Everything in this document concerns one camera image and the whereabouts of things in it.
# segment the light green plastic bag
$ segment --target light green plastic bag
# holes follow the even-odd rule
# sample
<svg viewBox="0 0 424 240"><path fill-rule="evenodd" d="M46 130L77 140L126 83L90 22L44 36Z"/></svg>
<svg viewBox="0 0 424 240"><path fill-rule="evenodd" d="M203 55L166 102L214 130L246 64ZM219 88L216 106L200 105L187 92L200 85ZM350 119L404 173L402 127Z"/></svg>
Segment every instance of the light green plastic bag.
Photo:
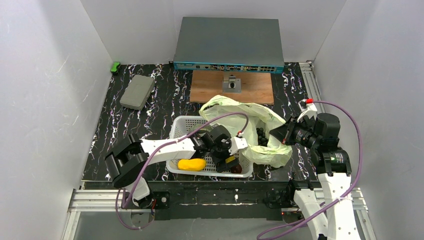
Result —
<svg viewBox="0 0 424 240"><path fill-rule="evenodd" d="M243 156L256 164L269 164L274 168L284 166L289 161L292 147L281 144L270 135L270 130L283 125L286 121L271 109L256 103L242 103L226 96L216 95L201 107L199 114L204 119L211 120L233 112L243 112L249 116L249 124L243 134L249 147L241 152ZM245 122L246 119L242 115L231 115L216 121L226 127L232 136L237 135ZM256 128L264 129L269 139L267 147L258 145Z"/></svg>

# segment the perforated basket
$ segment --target perforated basket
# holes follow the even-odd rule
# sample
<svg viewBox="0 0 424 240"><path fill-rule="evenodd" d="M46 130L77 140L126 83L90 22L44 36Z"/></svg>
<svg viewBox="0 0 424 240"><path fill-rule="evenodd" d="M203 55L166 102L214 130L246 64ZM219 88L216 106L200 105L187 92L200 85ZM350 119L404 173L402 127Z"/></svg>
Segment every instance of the perforated basket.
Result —
<svg viewBox="0 0 424 240"><path fill-rule="evenodd" d="M179 138L193 131L195 127L206 123L207 121L201 116L179 116L175 118L172 124L171 132L169 138ZM175 174L188 174L188 175L201 175L201 176L211 176L211 177L228 177L228 178L247 178L253 172L253 162L247 160L242 154L236 153L236 157L241 165L241 173L231 173L229 171L217 172L215 168L215 163L212 161L210 156L206 156L206 167L202 171L184 171L178 169L179 159L173 159L166 161L166 168L171 173Z"/></svg>

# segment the black marble surface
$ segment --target black marble surface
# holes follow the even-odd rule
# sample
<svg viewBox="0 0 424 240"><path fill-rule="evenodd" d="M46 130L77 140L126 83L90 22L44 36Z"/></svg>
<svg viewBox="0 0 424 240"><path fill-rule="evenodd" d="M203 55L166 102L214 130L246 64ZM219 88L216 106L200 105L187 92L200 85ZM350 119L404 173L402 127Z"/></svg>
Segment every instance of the black marble surface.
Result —
<svg viewBox="0 0 424 240"><path fill-rule="evenodd" d="M198 116L202 103L189 102L192 74L188 70L171 69L168 64L120 66L119 74L110 80L82 179L110 181L104 157L126 135L137 133L150 140L166 139L176 117ZM155 88L140 111L119 103L134 75L155 79ZM299 64L287 63L284 73L271 74L271 80L274 105L265 106L286 120L299 115L298 101L308 97ZM292 173L298 179L317 179L307 149L299 145L293 146L292 157L284 167L254 164L253 174L248 178L175 174L166 169L165 162L147 167L143 177L148 181L288 181Z"/></svg>

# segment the yellow mango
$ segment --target yellow mango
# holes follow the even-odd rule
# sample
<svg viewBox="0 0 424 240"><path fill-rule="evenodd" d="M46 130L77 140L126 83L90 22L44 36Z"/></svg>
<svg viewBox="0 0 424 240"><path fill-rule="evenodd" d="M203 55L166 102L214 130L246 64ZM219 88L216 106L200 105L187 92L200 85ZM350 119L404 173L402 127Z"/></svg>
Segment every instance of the yellow mango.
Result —
<svg viewBox="0 0 424 240"><path fill-rule="evenodd" d="M184 171L202 171L206 167L206 160L201 158L180 159L178 169Z"/></svg>

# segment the brown wooden panel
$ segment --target brown wooden panel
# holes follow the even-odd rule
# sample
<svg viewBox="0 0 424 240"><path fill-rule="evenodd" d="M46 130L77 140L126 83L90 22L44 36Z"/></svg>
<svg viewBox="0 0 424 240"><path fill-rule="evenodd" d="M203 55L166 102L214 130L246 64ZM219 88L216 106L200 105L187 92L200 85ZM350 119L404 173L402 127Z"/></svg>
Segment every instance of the brown wooden panel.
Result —
<svg viewBox="0 0 424 240"><path fill-rule="evenodd" d="M222 95L242 103L274 104L270 73L234 72L241 79L241 93L223 93L223 71L193 71L190 102L206 103L216 95Z"/></svg>

